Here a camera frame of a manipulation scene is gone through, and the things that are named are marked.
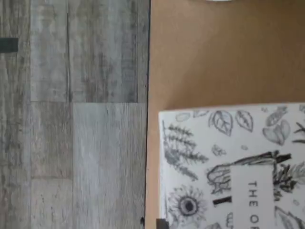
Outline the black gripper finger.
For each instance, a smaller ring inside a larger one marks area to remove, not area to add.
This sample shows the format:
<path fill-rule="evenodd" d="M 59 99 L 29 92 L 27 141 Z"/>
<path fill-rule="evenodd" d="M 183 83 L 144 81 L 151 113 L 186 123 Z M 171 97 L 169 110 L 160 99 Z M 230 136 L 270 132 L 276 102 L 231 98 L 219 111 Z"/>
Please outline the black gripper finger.
<path fill-rule="evenodd" d="M 169 229 L 169 222 L 166 219 L 156 219 L 156 229 Z"/>

